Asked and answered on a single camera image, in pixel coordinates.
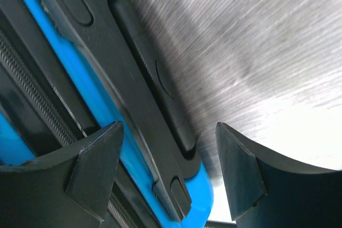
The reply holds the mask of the blue suitcase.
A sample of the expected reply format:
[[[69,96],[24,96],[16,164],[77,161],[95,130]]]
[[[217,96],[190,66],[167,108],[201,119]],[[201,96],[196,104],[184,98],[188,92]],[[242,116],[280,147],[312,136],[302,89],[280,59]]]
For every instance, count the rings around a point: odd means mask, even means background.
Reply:
[[[1,0],[1,166],[123,124],[100,227],[203,227],[212,185],[128,0]]]

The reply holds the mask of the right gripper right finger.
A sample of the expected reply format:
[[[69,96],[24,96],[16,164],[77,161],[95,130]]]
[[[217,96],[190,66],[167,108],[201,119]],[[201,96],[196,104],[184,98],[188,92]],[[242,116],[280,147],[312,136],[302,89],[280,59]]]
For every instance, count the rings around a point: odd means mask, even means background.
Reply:
[[[289,158],[222,122],[215,135],[238,227],[341,227],[340,171]]]

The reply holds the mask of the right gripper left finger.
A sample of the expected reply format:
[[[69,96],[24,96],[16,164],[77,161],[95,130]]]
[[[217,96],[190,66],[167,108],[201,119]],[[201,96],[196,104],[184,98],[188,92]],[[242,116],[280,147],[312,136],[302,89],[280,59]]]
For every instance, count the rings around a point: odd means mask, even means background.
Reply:
[[[1,166],[1,227],[100,227],[123,143],[123,124],[20,166]]]

